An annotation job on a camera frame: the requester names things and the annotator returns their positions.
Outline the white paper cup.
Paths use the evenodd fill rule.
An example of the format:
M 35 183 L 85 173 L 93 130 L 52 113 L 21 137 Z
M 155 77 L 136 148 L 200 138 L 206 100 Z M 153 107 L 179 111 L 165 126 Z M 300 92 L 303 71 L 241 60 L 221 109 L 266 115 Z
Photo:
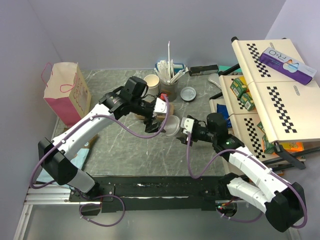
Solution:
M 163 129 L 165 131 L 164 134 L 167 137 L 175 136 L 180 130 L 180 124 L 181 124 L 181 121 L 178 116 L 170 115 Z

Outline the grey straw holder cup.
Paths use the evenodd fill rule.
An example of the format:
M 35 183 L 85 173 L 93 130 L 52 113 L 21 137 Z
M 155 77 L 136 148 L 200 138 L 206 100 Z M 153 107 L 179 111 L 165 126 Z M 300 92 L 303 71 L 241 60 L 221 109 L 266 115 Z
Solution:
M 159 91 L 167 94 L 168 101 L 173 102 L 177 98 L 178 84 L 178 81 L 173 84 L 168 84 L 166 81 L 160 79 Z

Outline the brown pulp cup carrier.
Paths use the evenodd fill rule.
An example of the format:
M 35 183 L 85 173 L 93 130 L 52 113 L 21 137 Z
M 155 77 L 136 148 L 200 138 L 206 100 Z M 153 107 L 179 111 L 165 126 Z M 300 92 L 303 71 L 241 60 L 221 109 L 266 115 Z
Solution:
M 145 120 L 155 118 L 158 121 L 163 121 L 167 113 L 169 116 L 173 115 L 174 106 L 169 103 L 168 107 L 167 102 L 160 98 L 156 98 L 152 102 L 141 100 L 133 110 L 133 113 Z

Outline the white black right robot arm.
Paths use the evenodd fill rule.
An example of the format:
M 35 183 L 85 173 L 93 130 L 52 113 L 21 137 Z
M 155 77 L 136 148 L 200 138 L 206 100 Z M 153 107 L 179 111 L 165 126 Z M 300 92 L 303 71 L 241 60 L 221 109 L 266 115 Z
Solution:
M 245 144 L 230 134 L 221 113 L 210 113 L 206 124 L 188 115 L 181 120 L 183 144 L 192 142 L 211 143 L 216 156 L 241 170 L 251 182 L 229 173 L 219 183 L 218 193 L 223 199 L 231 197 L 245 200 L 265 215 L 268 222 L 279 232 L 289 228 L 303 228 L 308 221 L 304 189 L 297 182 L 290 183 L 275 174 L 259 161 Z

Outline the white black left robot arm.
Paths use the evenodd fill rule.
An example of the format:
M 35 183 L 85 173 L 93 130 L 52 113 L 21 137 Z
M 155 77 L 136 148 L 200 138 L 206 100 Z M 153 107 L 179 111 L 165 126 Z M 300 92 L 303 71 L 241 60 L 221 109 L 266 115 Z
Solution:
M 66 132 L 52 140 L 44 138 L 38 143 L 37 167 L 42 167 L 58 185 L 79 190 L 87 201 L 95 200 L 100 192 L 99 183 L 71 163 L 71 159 L 85 143 L 113 123 L 138 138 L 150 139 L 159 135 L 167 121 L 153 121 L 157 115 L 169 116 L 169 99 L 165 93 L 159 93 L 152 102 L 145 101 L 147 91 L 147 83 L 132 76 L 123 86 L 104 94 L 94 108 Z M 130 113 L 144 117 L 145 136 L 133 132 L 119 121 Z

